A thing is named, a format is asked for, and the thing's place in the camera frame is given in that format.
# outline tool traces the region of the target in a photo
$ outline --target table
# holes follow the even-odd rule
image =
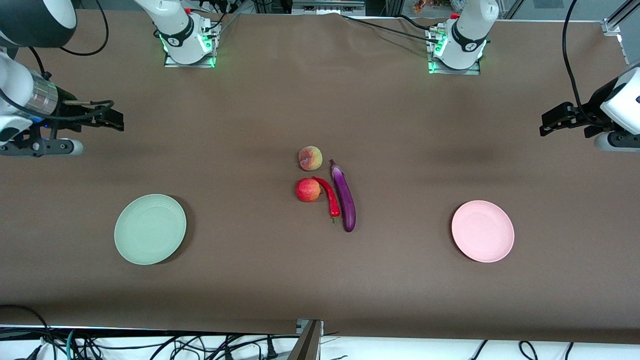
[[[67,48],[89,51],[103,25],[78,12]],[[76,158],[0,159],[3,302],[54,325],[278,333],[322,318],[345,336],[640,340],[639,158],[579,129],[538,134],[573,99],[560,22],[497,22],[482,74],[446,76],[420,40],[337,15],[242,15],[215,69],[165,69],[146,14],[107,16],[100,54],[41,55],[58,86],[113,99],[125,132],[83,130]],[[572,23],[568,47],[584,100],[624,69],[596,23]],[[296,162],[307,145],[325,158],[313,173]],[[350,234],[324,198],[294,196],[330,178],[330,158],[354,193]],[[168,261],[136,266],[113,227],[148,193],[178,199],[189,229]],[[474,199],[514,223],[502,261],[452,242]]]

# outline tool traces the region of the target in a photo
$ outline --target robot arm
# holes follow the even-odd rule
[[[495,0],[468,0],[459,19],[444,23],[445,38],[434,55],[452,69],[468,69],[482,56],[486,36],[498,19]]]
[[[172,60],[189,65],[214,49],[211,20],[188,12],[179,0],[134,0],[149,14]]]
[[[640,64],[596,90],[582,105],[584,113],[564,102],[542,115],[540,136],[586,126],[584,137],[595,138],[604,151],[640,151]]]
[[[2,47],[61,47],[75,30],[70,0],[0,1]],[[122,114],[110,108],[112,101],[104,103],[79,102],[0,49],[0,155],[80,154],[82,143],[57,139],[58,130],[104,126],[123,131]],[[51,130],[48,138],[41,136],[42,127]]]

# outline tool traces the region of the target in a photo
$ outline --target eggplant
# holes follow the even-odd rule
[[[347,233],[350,233],[356,227],[356,205],[353,202],[351,190],[349,190],[349,185],[347,185],[347,179],[345,179],[344,173],[340,170],[340,167],[335,164],[333,159],[330,161],[331,177],[333,178],[333,184],[335,185],[335,190],[340,200],[340,207],[342,208],[344,229]]]

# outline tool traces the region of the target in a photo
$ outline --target cable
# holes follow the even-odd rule
[[[435,25],[431,25],[431,26],[422,26],[422,25],[418,24],[417,22],[413,21],[413,19],[411,19],[410,17],[405,16],[405,15],[403,15],[401,13],[399,13],[397,15],[394,15],[394,17],[399,17],[399,18],[402,18],[404,20],[407,20],[411,25],[415,26],[416,28],[422,29],[422,30],[429,30],[429,28],[431,28],[431,26],[436,26],[437,25],[437,24],[435,24]]]
[[[149,360],[154,360],[154,358],[160,354],[160,351],[162,351],[162,349],[164,349],[167,345],[169,345],[170,343],[173,343],[175,340],[177,340],[180,336],[174,336],[172,338],[170,338],[169,340],[165,341],[164,343],[162,343],[162,345],[160,345],[156,351],[153,353],[153,355],[151,355],[151,357],[149,358]]]
[[[573,343],[569,343],[569,347],[566,348],[566,352],[564,353],[564,360],[569,360],[569,353],[573,349]]]
[[[480,347],[476,350],[476,354],[469,360],[477,360],[478,356],[480,356],[482,348],[486,345],[487,341],[489,340],[483,340],[483,342],[480,344]]]
[[[342,16],[343,18],[345,18],[345,19],[349,19],[349,20],[351,20],[351,21],[355,21],[355,22],[359,22],[359,23],[361,23],[361,24],[365,24],[365,25],[373,26],[373,27],[375,27],[375,28],[379,28],[379,29],[383,29],[383,30],[391,31],[391,32],[393,32],[393,33],[397,33],[397,34],[400,34],[400,35],[404,35],[404,36],[406,36],[406,37],[412,37],[412,38],[420,39],[420,40],[422,40],[422,41],[432,42],[432,43],[434,43],[434,44],[438,42],[436,39],[426,38],[426,37],[419,37],[419,36],[417,36],[417,35],[413,35],[413,34],[405,33],[405,32],[402,32],[402,31],[395,30],[395,29],[386,28],[386,27],[384,27],[384,26],[380,26],[380,25],[377,25],[377,24],[373,24],[373,23],[371,23],[371,22],[362,21],[362,20],[360,20],[360,19],[354,19],[354,18],[352,18],[352,17],[348,17],[348,16],[346,16],[346,15],[341,15],[341,16]]]
[[[0,304],[0,308],[5,307],[8,309],[20,309],[20,310],[25,310],[25,311],[29,311],[31,314],[34,314],[38,320],[42,323],[42,326],[44,326],[44,329],[49,337],[49,339],[54,342],[54,337],[51,334],[51,328],[47,325],[47,322],[44,321],[44,319],[42,318],[42,316],[40,316],[40,314],[38,314],[34,309],[31,309],[30,307],[26,307],[26,306],[22,306],[22,305],[14,305],[14,304]],[[58,358],[58,352],[56,351],[55,345],[53,348],[53,359],[57,360]]]
[[[389,5],[389,3],[385,1],[385,5],[384,5],[384,7],[382,8],[382,10],[380,10],[380,13],[378,14],[378,16],[382,16],[382,14],[384,14],[384,13],[385,13],[385,10],[387,9],[387,6],[388,6],[388,5]]]
[[[93,346],[95,346],[97,348],[103,348],[104,350],[137,350],[137,349],[141,349],[141,348],[158,347],[160,345],[162,345],[162,344],[140,345],[140,346],[137,346],[137,347],[105,347],[105,346],[93,343]]]
[[[171,356],[169,357],[169,359],[173,360],[175,359],[175,356],[182,350],[187,350],[190,352],[194,352],[196,355],[198,355],[198,360],[200,360],[200,354],[198,354],[197,352],[195,352],[194,350],[188,349],[186,348],[190,343],[194,342],[196,339],[200,339],[201,336],[195,336],[193,339],[187,341],[186,343],[182,343],[180,341],[174,341],[173,342],[173,351],[171,352]],[[176,347],[175,344],[176,343],[180,343],[182,346],[181,347]]]
[[[571,80],[571,88],[573,89],[573,95],[575,96],[575,102],[577,102],[578,110],[582,113],[585,119],[588,119],[587,114],[584,112],[584,108],[582,108],[582,103],[580,102],[580,94],[578,93],[578,86],[575,84],[575,77],[573,76],[573,71],[571,70],[571,65],[569,64],[569,57],[566,53],[566,30],[569,26],[569,19],[571,18],[571,14],[573,13],[573,7],[575,7],[575,3],[578,0],[573,0],[571,5],[569,5],[569,10],[566,12],[566,18],[564,19],[564,26],[562,28],[562,56],[564,58],[564,65],[566,66],[566,71],[569,73],[569,79]]]
[[[524,349],[522,348],[523,344],[527,344],[529,346],[529,348],[531,349],[531,352],[533,352],[533,358],[529,357],[525,352]],[[520,353],[522,354],[522,356],[526,357],[528,360],[538,360],[538,355],[536,354],[536,349],[533,348],[533,345],[531,345],[530,342],[528,341],[521,341],[518,343],[518,349],[520,349]]]
[[[73,338],[74,332],[76,332],[75,329],[71,330],[69,336],[67,336],[67,360],[71,360],[71,339]]]
[[[205,358],[205,360],[211,360],[213,359],[216,355],[218,355],[218,352],[220,352],[220,350],[226,349],[228,348],[229,344],[232,343],[235,340],[238,340],[239,338],[242,338],[244,335],[240,335],[240,336],[232,336],[231,338],[229,338],[228,336],[225,338],[225,341],[223,341],[222,344],[220,344],[220,346],[218,346],[218,348],[214,351],[211,352],[211,355],[207,356]]]
[[[220,17],[220,20],[216,21],[216,23],[215,23],[215,24],[213,24],[213,25],[209,26],[208,28],[204,28],[204,31],[205,31],[205,32],[207,32],[207,31],[209,31],[209,30],[211,30],[211,29],[215,28],[216,26],[220,25],[220,23],[222,22],[222,19],[224,19],[224,18],[225,18],[225,15],[226,15],[226,14],[227,14],[227,13],[222,13],[222,16]]]
[[[40,117],[43,119],[51,119],[51,120],[67,120],[67,121],[78,121],[78,120],[88,120],[92,117],[96,117],[98,115],[102,115],[105,112],[107,112],[109,109],[111,109],[114,105],[113,100],[103,100],[103,101],[91,101],[90,104],[91,105],[103,105],[106,104],[104,107],[96,110],[96,111],[92,111],[90,113],[86,113],[84,115],[78,115],[78,116],[54,116],[54,115],[47,115],[44,113],[39,113],[37,111],[33,111],[31,109],[27,109],[24,106],[19,105],[18,103],[16,103],[15,101],[9,99],[9,97],[4,93],[4,91],[2,91],[2,89],[0,89],[0,99],[6,101],[9,103],[9,105],[13,106],[14,108],[27,113],[31,116],[35,116],[35,117]]]
[[[106,15],[104,15],[104,10],[102,9],[102,5],[100,5],[100,1],[95,0],[95,3],[98,4],[98,9],[100,9],[100,13],[102,14],[102,20],[104,20],[104,42],[97,50],[92,51],[90,53],[77,53],[75,51],[67,50],[64,47],[60,47],[60,49],[65,53],[69,53],[71,55],[77,55],[77,56],[91,56],[101,52],[102,49],[104,49],[104,47],[107,46],[107,43],[109,42],[109,23],[107,22]]]
[[[33,57],[36,58],[36,61],[38,62],[38,68],[40,68],[40,75],[42,75],[42,77],[44,78],[45,76],[44,65],[42,65],[42,60],[40,59],[40,55],[38,55],[38,53],[36,52],[36,49],[34,49],[33,46],[29,46],[29,50],[31,50]]]
[[[297,339],[297,338],[299,338],[299,336],[297,336],[297,335],[277,335],[277,336],[270,336],[270,338],[271,339]],[[256,340],[246,341],[244,343],[240,343],[240,344],[237,344],[237,345],[233,345],[231,347],[229,347],[229,346],[227,346],[227,347],[229,349],[229,352],[231,352],[231,351],[237,350],[237,349],[239,349],[241,347],[252,345],[252,344],[258,343],[260,341],[265,341],[265,340],[267,340],[267,338],[260,338],[260,339],[256,339]],[[225,354],[220,354],[220,356],[218,356],[214,360],[220,360],[223,357],[225,357]]]

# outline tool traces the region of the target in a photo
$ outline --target metal bracket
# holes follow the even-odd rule
[[[441,29],[444,28],[444,25],[441,27],[440,26],[441,24],[443,23],[438,24],[437,27],[431,27],[430,30],[425,30],[424,31],[425,37],[429,39],[434,38],[436,40],[442,40],[443,33]],[[426,42],[426,43],[427,43],[427,61],[429,62],[430,74],[480,75],[479,60],[476,60],[476,62],[474,62],[474,64],[467,69],[462,69],[462,70],[452,69],[446,66],[444,62],[442,62],[442,60],[439,59],[437,56],[434,56],[436,49],[438,48],[438,46],[441,46],[441,44],[434,44],[432,42]]]
[[[608,37],[617,36],[620,34],[619,25],[634,13],[640,7],[640,0],[626,0],[620,7],[611,14],[611,16],[605,18],[602,24],[602,32]]]
[[[301,335],[296,341],[287,360],[318,360],[320,358],[320,337],[324,331],[324,321],[298,319],[296,334]]]
[[[600,21],[600,25],[602,26],[602,33],[604,34],[604,36],[616,37],[620,35],[620,27],[616,25],[614,28],[611,28],[609,19],[604,19],[603,21]]]

